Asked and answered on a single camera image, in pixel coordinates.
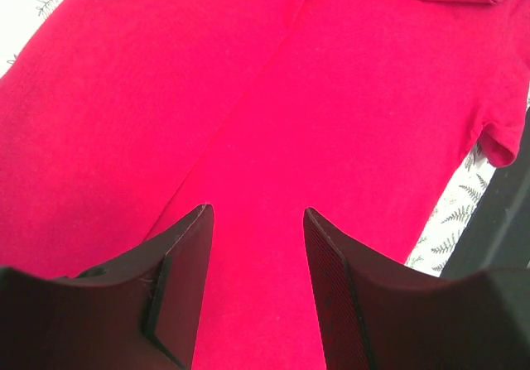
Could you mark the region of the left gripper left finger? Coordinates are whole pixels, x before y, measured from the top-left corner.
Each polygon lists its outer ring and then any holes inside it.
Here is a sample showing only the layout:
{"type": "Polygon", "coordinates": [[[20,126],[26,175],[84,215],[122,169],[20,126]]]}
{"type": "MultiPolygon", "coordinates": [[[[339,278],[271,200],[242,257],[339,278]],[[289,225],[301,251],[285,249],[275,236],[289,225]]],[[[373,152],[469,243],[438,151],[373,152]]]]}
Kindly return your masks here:
{"type": "Polygon", "coordinates": [[[213,227],[214,211],[203,204],[74,278],[4,267],[2,368],[190,368],[213,227]]]}

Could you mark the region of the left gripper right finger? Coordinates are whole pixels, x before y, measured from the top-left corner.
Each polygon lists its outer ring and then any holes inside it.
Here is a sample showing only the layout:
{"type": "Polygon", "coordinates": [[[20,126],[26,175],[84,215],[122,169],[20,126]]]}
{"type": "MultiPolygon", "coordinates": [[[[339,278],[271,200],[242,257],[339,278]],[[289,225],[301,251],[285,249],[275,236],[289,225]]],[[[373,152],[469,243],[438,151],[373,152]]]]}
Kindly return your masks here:
{"type": "Polygon", "coordinates": [[[528,368],[528,270],[447,280],[385,257],[313,209],[303,228],[329,369],[528,368]]]}

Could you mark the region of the bright red t-shirt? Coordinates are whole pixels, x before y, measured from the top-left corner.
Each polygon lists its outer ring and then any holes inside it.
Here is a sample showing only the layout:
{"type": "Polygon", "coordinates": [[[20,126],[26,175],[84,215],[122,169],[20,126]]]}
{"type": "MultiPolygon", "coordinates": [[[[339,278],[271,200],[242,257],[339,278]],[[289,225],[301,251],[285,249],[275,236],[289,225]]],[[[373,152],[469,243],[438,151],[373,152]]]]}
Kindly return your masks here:
{"type": "Polygon", "coordinates": [[[1,79],[1,366],[322,369],[303,218],[395,262],[508,166],[529,0],[64,0],[1,79]]]}

